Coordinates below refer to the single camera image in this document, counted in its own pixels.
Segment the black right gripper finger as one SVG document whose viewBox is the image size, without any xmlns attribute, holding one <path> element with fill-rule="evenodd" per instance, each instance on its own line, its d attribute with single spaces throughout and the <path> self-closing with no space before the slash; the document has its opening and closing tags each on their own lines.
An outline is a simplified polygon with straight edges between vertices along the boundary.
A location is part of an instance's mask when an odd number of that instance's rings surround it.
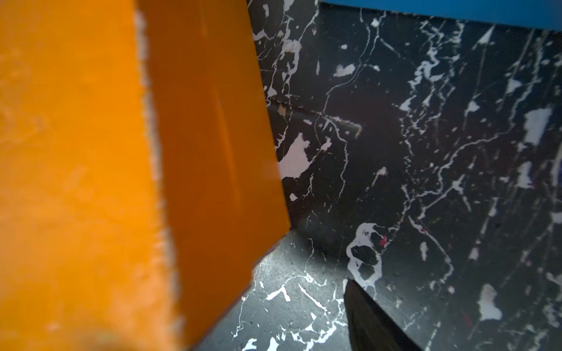
<svg viewBox="0 0 562 351">
<path fill-rule="evenodd" d="M 352 351 L 422 350 L 355 280 L 347 282 L 344 304 Z"/>
</svg>

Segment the orange shoebox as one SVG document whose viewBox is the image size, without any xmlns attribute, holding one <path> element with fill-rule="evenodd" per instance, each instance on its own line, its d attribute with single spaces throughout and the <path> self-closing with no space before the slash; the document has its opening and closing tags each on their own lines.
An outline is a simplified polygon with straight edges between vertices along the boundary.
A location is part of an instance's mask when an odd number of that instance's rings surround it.
<svg viewBox="0 0 562 351">
<path fill-rule="evenodd" d="M 1 3 L 1 349 L 191 350 L 288 228 L 244 1 Z"/>
</svg>

